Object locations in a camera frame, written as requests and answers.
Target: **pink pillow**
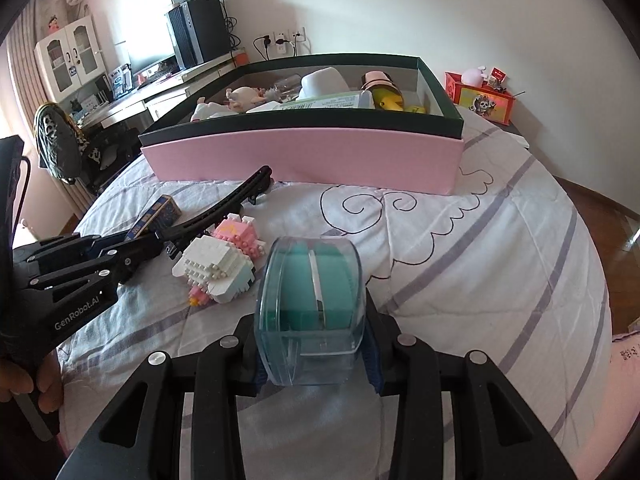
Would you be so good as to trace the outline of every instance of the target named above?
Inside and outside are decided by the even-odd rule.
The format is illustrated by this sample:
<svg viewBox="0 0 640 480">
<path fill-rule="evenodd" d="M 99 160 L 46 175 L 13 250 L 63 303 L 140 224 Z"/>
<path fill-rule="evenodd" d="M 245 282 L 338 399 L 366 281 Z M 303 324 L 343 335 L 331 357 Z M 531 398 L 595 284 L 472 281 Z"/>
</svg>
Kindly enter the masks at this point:
<svg viewBox="0 0 640 480">
<path fill-rule="evenodd" d="M 572 461 L 578 480 L 594 480 L 626 439 L 640 413 L 640 332 L 615 336 L 609 377 L 586 446 Z"/>
</svg>

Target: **wall outlet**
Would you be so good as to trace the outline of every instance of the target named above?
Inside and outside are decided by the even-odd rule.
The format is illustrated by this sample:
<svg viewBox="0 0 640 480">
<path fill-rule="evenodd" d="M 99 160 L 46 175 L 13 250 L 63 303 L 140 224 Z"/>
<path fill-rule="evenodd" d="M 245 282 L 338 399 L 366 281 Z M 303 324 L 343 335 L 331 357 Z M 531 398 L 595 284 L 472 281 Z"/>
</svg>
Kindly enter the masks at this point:
<svg viewBox="0 0 640 480">
<path fill-rule="evenodd" d="M 297 39 L 300 43 L 304 43 L 306 41 L 305 27 L 290 28 L 288 32 L 292 42 L 295 39 Z"/>
<path fill-rule="evenodd" d="M 273 37 L 275 38 L 274 42 L 276 46 L 276 52 L 278 56 L 286 56 L 287 55 L 287 37 L 284 32 L 274 32 Z"/>
</svg>

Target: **metal screw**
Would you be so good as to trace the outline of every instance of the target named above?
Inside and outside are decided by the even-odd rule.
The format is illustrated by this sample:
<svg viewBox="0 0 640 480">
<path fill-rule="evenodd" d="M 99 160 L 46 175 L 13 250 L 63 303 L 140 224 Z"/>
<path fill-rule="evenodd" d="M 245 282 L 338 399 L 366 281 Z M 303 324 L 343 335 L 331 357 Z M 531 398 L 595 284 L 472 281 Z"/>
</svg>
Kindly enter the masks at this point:
<svg viewBox="0 0 640 480">
<path fill-rule="evenodd" d="M 398 336 L 398 342 L 402 345 L 402 346 L 413 346 L 415 345 L 415 342 L 417 341 L 417 339 L 415 338 L 415 335 L 411 335 L 411 334 L 400 334 Z"/>
<path fill-rule="evenodd" d="M 481 352 L 479 350 L 474 350 L 473 352 L 471 352 L 471 354 L 469 354 L 469 360 L 473 364 L 483 365 L 487 360 L 487 356 L 484 352 Z"/>
<path fill-rule="evenodd" d="M 238 346 L 239 342 L 240 342 L 240 340 L 236 336 L 234 336 L 234 335 L 225 335 L 220 340 L 220 346 L 222 346 L 222 348 L 234 348 L 234 347 Z"/>
<path fill-rule="evenodd" d="M 161 365 L 162 363 L 164 363 L 165 360 L 166 360 L 166 355 L 164 354 L 164 352 L 153 352 L 149 356 L 149 359 L 147 359 L 147 361 L 149 361 L 149 364 L 152 366 Z"/>
</svg>

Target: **white lego bricks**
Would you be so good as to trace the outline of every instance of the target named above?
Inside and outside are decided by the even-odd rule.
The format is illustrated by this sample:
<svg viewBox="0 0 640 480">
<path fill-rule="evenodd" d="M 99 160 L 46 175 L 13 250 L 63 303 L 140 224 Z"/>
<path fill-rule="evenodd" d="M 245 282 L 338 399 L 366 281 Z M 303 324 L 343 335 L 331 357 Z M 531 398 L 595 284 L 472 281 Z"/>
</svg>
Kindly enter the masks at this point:
<svg viewBox="0 0 640 480">
<path fill-rule="evenodd" d="M 172 274 L 218 303 L 228 303 L 249 289 L 255 279 L 253 268 L 251 258 L 233 243 L 203 236 L 186 248 Z"/>
</svg>

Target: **white comforter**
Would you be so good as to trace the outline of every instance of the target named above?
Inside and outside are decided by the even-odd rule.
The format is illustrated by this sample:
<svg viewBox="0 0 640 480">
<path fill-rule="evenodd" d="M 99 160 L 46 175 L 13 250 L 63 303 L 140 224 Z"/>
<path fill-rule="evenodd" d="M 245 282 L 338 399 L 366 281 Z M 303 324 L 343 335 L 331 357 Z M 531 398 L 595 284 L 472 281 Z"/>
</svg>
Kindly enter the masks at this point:
<svg viewBox="0 0 640 480">
<path fill-rule="evenodd" d="M 592 430 L 609 363 L 602 267 L 580 215 L 545 168 L 508 134 L 460 111 L 466 147 L 452 196 L 276 183 L 245 214 L 257 219 L 269 244 L 282 235 L 349 237 L 378 308 L 438 351 L 487 352 L 571 459 Z M 185 220 L 236 185 L 162 183 L 141 157 L 96 201 L 79 231 L 129 228 L 163 193 Z M 70 448 L 149 353 L 200 351 L 254 310 L 256 285 L 232 303 L 190 308 L 188 287 L 171 268 L 164 254 L 141 266 L 120 287 L 118 303 L 59 348 L 61 425 Z M 446 396 L 444 405 L 449 421 Z M 239 399 L 238 409 L 249 480 L 386 478 L 397 399 L 377 397 L 362 368 L 342 386 L 268 384 L 257 400 Z M 450 424 L 445 432 L 452 478 Z M 188 453 L 183 458 L 188 478 Z"/>
</svg>

